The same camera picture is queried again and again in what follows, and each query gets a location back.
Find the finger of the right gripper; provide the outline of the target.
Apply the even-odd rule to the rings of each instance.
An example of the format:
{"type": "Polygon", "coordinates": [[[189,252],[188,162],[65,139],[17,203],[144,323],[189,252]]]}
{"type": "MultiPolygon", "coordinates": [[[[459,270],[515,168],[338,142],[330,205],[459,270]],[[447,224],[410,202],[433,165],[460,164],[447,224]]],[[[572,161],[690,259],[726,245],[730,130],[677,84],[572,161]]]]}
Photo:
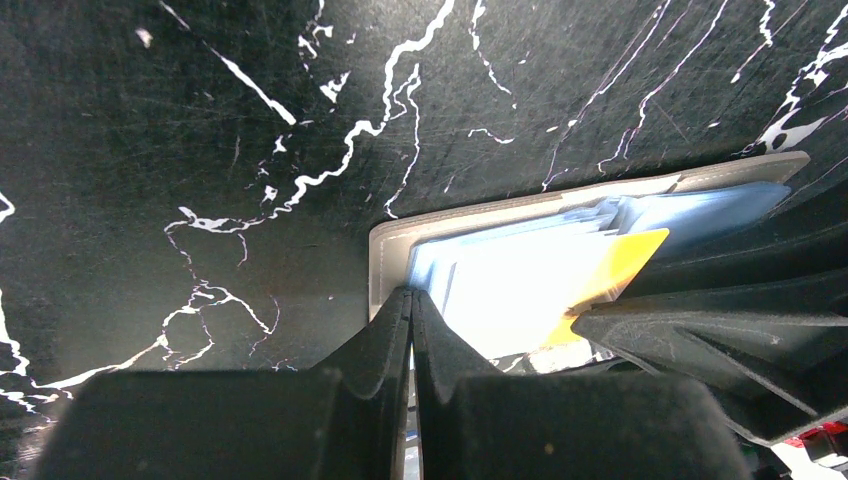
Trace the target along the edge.
{"type": "Polygon", "coordinates": [[[597,305],[577,335],[652,374],[704,383],[769,445],[847,417],[847,271],[597,305]]]}
{"type": "Polygon", "coordinates": [[[768,283],[847,266],[847,194],[824,192],[756,225],[650,261],[624,299],[768,283]]]}

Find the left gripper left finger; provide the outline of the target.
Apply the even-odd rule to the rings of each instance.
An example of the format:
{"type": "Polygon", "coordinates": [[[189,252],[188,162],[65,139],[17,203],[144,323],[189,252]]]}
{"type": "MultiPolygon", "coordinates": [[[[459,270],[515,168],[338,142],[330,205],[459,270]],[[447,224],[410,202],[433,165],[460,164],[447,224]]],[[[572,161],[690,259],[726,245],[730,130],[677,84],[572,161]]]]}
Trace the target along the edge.
{"type": "Polygon", "coordinates": [[[414,294],[311,368],[123,372],[88,381],[38,479],[399,479],[414,294]]]}

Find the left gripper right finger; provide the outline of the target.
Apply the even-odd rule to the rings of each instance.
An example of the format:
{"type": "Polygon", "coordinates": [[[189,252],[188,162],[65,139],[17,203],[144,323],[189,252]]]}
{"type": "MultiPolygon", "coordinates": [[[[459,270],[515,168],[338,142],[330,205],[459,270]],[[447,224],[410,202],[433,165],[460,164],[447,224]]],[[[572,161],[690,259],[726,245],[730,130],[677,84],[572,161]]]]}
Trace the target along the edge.
{"type": "Polygon", "coordinates": [[[427,479],[747,479],[708,389],[636,372],[509,375],[411,294],[427,479]]]}

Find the yellow credit card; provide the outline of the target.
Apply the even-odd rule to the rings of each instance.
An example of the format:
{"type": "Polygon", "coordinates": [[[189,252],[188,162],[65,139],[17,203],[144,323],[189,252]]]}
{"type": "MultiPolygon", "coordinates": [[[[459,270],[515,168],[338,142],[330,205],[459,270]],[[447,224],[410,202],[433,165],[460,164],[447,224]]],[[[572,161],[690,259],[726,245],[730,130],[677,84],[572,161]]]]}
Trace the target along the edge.
{"type": "Polygon", "coordinates": [[[670,230],[660,228],[616,236],[598,267],[583,282],[559,324],[551,331],[541,347],[578,342],[581,337],[572,332],[575,320],[593,305],[616,300],[631,281],[653,257],[670,230]]]}

